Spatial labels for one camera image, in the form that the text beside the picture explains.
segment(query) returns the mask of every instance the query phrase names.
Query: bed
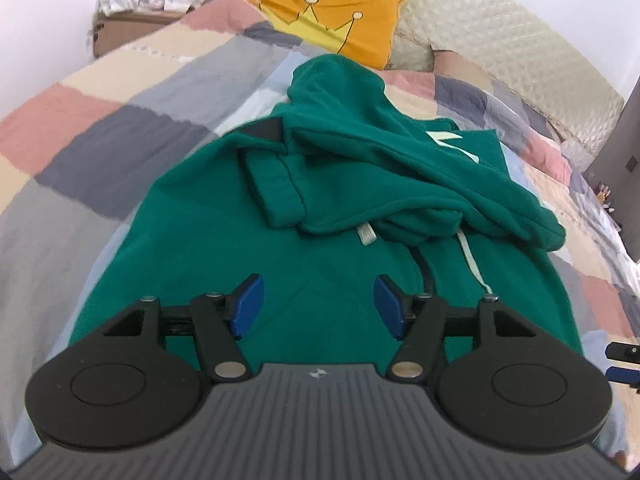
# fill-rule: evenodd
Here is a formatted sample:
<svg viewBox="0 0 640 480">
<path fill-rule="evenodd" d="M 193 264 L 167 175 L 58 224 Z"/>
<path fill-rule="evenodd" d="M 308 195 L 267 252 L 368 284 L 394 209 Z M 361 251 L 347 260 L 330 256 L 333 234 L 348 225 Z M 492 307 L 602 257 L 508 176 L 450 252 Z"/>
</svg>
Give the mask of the bed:
<svg viewBox="0 0 640 480">
<path fill-rule="evenodd" d="M 325 54 L 264 22 L 245 0 L 215 0 L 69 76 L 0 122 L 3 469 L 37 448 L 22 399 L 26 383 L 68 345 L 149 186 L 199 147 L 268 115 L 287 99 L 293 71 Z M 410 117 L 496 130 L 511 179 L 567 230 L 567 243 L 550 257 L 584 354 L 604 371 L 608 342 L 635 344 L 640 334 L 636 266 L 612 221 L 563 155 L 565 137 L 554 120 L 465 57 L 441 52 L 436 62 L 434 73 L 376 73 L 389 101 Z M 633 466 L 640 428 L 630 421 L 640 404 L 635 391 L 613 388 L 600 446 L 611 456 L 625 452 Z"/>
</svg>

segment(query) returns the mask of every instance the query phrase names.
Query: white drawstring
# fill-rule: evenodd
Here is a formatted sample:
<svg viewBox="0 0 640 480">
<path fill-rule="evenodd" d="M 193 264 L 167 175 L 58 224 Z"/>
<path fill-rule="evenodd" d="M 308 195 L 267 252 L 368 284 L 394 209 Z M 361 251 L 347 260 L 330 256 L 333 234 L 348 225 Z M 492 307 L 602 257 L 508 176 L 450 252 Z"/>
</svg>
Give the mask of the white drawstring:
<svg viewBox="0 0 640 480">
<path fill-rule="evenodd" d="M 480 274 L 480 269 L 478 269 L 478 264 L 474 260 L 471 248 L 469 247 L 469 242 L 466 240 L 466 236 L 462 232 L 462 229 L 458 230 L 456 236 L 458 237 L 458 241 L 462 247 L 462 252 L 465 255 L 466 264 L 469 266 L 469 270 L 473 274 L 474 278 L 478 280 L 478 283 L 484 287 L 484 290 L 487 291 L 487 293 L 493 294 L 494 292 L 491 290 L 491 287 L 484 282 L 482 274 Z"/>
</svg>

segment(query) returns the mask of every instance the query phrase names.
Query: gray ribbed panel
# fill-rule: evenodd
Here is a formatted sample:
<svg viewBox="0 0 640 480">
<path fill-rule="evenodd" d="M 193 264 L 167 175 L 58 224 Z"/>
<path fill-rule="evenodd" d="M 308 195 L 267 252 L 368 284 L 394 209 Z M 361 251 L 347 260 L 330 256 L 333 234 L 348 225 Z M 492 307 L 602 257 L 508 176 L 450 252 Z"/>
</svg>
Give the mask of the gray ribbed panel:
<svg viewBox="0 0 640 480">
<path fill-rule="evenodd" d="M 264 365 L 213 389 L 198 415 L 148 446 L 82 453 L 46 444 L 16 480 L 622 480 L 591 446 L 548 456 L 485 447 L 417 386 L 372 365 Z"/>
</svg>

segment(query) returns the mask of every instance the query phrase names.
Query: blue gripper pad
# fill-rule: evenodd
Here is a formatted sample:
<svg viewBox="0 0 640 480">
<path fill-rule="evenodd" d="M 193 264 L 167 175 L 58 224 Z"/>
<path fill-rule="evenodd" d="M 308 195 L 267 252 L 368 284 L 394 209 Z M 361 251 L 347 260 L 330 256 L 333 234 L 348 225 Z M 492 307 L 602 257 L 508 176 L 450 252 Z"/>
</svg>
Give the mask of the blue gripper pad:
<svg viewBox="0 0 640 480">
<path fill-rule="evenodd" d="M 236 312 L 230 321 L 231 333 L 242 338 L 251 328 L 264 301 L 264 279 L 260 274 L 252 274 L 234 291 Z"/>
<path fill-rule="evenodd" d="M 613 383 L 636 384 L 640 383 L 640 370 L 631 368 L 620 368 L 612 366 L 607 368 L 607 380 Z"/>
<path fill-rule="evenodd" d="M 402 339 L 406 321 L 402 316 L 401 298 L 391 290 L 381 276 L 378 276 L 373 283 L 373 303 L 389 333 L 396 339 Z"/>
</svg>

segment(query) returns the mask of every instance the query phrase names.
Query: orange pillow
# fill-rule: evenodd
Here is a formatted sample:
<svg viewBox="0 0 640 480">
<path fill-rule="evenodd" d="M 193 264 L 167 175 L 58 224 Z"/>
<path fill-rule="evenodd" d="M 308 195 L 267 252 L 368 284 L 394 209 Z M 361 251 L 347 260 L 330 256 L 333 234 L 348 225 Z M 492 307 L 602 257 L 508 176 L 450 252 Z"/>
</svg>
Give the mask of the orange pillow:
<svg viewBox="0 0 640 480">
<path fill-rule="evenodd" d="M 276 30 L 383 69 L 404 0 L 248 0 Z"/>
</svg>

